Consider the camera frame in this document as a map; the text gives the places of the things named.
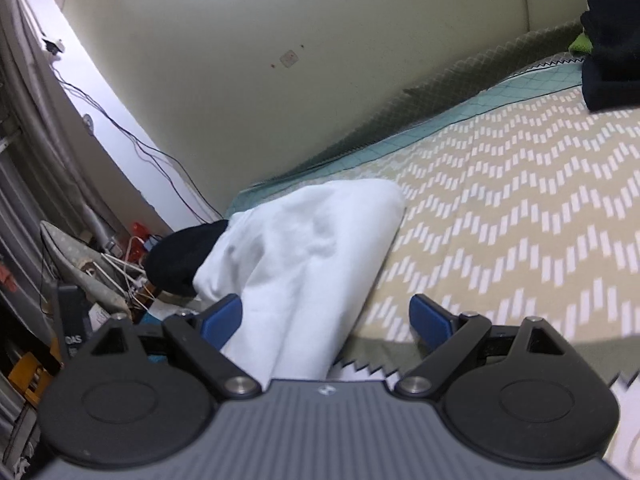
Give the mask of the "white garment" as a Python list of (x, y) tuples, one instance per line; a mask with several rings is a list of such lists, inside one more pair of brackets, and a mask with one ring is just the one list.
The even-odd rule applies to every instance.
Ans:
[(309, 185), (237, 212), (193, 279), (242, 301), (222, 353), (262, 386), (320, 380), (354, 328), (406, 209), (383, 179)]

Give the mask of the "dark folded clothes stack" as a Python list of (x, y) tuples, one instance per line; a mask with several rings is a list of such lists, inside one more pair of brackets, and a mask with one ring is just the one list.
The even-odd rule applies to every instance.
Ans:
[(639, 104), (639, 0), (587, 0), (580, 17), (592, 49), (582, 63), (588, 110)]

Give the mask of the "grey ironing board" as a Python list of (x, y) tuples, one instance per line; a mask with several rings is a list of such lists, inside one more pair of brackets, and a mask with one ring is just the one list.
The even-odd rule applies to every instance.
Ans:
[(119, 274), (99, 252), (50, 222), (42, 220), (39, 226), (44, 246), (65, 283), (79, 286), (108, 313), (122, 312), (132, 317)]

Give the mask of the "yellow wooden chair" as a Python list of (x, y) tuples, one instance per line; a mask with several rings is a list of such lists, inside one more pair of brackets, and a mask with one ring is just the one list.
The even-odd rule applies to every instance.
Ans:
[(21, 357), (8, 377), (11, 386), (34, 408), (40, 404), (52, 380), (53, 376), (30, 352)]

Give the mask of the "black garment at bed edge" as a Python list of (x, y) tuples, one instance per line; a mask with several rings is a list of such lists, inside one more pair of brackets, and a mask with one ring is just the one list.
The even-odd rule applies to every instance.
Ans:
[(194, 297), (198, 268), (228, 228), (228, 220), (191, 226), (162, 238), (149, 252), (144, 270), (149, 282), (162, 292)]

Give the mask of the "grey curtain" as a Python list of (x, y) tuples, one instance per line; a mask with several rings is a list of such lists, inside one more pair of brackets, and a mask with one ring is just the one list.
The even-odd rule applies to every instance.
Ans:
[(48, 73), (22, 6), (1, 0), (1, 265), (13, 280), (2, 287), (1, 303), (44, 342), (52, 324), (42, 307), (55, 272), (44, 256), (41, 222), (88, 232), (102, 248), (122, 234), (70, 145)]

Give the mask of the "patterned beige bed sheet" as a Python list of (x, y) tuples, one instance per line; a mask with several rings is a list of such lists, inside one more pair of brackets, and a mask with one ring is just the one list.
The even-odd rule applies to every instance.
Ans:
[(608, 382), (622, 420), (606, 458), (639, 474), (639, 112), (582, 98), (579, 26), (529, 32), (402, 92), (346, 140), (235, 197), (396, 182), (406, 213), (336, 380), (394, 382), (425, 356), (409, 301), (498, 325), (547, 320)]

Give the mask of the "green garment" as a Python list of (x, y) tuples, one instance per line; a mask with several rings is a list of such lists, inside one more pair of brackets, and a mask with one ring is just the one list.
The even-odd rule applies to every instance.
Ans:
[(582, 32), (570, 44), (568, 50), (571, 54), (574, 55), (590, 55), (593, 50), (593, 45), (587, 34), (585, 32)]

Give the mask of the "white wall socket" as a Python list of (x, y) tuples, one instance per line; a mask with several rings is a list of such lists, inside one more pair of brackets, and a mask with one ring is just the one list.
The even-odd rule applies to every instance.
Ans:
[(299, 61), (299, 56), (293, 50), (288, 50), (280, 56), (280, 63), (285, 68), (291, 68)]

